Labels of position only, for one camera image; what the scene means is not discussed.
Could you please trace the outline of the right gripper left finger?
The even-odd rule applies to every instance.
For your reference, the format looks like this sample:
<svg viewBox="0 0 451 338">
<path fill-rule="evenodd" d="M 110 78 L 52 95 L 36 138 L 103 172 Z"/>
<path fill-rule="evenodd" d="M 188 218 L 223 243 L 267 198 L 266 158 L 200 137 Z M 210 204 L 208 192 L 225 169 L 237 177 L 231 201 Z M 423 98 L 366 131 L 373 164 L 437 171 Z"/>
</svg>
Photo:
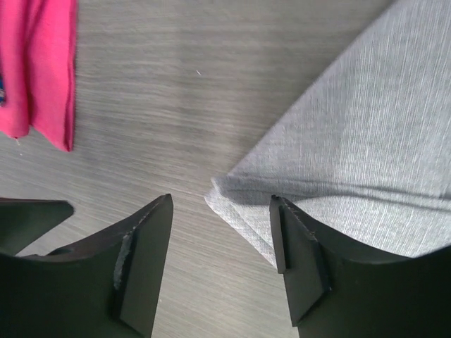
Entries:
<svg viewBox="0 0 451 338">
<path fill-rule="evenodd" d="M 1 336 L 150 337 L 172 221 L 164 194 L 46 255 L 1 253 Z"/>
</svg>

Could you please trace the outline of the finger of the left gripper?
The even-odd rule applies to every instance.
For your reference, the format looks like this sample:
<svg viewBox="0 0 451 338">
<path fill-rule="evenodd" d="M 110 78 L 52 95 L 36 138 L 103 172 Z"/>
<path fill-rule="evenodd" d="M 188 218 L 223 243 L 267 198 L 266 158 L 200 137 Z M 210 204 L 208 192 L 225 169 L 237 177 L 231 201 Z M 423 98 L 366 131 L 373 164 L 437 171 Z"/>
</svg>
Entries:
<svg viewBox="0 0 451 338">
<path fill-rule="evenodd" d="M 73 214 L 67 201 L 1 198 L 1 253 L 16 255 Z"/>
</svg>

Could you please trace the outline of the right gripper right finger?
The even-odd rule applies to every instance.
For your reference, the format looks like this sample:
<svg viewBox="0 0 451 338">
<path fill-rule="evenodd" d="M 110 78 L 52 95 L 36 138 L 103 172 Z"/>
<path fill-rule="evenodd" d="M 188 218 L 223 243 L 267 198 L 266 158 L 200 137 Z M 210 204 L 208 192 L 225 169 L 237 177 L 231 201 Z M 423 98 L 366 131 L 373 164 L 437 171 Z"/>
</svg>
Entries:
<svg viewBox="0 0 451 338">
<path fill-rule="evenodd" d="M 272 196 L 271 233 L 301 337 L 449 337 L 450 248 L 376 249 Z"/>
</svg>

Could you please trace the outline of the patterned blue cloth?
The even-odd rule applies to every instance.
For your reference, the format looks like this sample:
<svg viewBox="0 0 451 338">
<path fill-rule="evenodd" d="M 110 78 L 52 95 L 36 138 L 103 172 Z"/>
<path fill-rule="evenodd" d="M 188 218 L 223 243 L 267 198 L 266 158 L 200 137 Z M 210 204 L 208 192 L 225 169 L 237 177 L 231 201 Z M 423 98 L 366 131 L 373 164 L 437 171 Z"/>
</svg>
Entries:
<svg viewBox="0 0 451 338">
<path fill-rule="evenodd" d="M 0 66 L 0 107 L 3 108 L 7 102 L 6 83 L 4 79 L 3 65 Z"/>
</svg>

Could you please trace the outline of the grey cloth napkin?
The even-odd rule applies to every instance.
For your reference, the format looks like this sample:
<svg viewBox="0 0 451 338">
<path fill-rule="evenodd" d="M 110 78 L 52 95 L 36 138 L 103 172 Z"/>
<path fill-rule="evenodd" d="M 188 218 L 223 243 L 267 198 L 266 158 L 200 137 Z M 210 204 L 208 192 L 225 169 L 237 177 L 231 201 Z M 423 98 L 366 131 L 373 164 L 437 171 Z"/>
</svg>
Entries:
<svg viewBox="0 0 451 338">
<path fill-rule="evenodd" d="M 275 263 L 273 195 L 394 254 L 450 243 L 449 1 L 395 2 L 205 200 Z"/>
</svg>

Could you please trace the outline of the pink folded cloth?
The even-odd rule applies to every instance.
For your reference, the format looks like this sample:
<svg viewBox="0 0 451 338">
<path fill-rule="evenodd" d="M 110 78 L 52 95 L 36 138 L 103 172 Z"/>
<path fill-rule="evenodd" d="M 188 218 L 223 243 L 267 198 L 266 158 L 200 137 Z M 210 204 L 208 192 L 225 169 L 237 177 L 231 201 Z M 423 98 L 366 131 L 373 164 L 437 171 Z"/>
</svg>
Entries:
<svg viewBox="0 0 451 338">
<path fill-rule="evenodd" d="M 77 12 L 76 1 L 1 2 L 7 136 L 34 128 L 57 149 L 73 149 Z"/>
</svg>

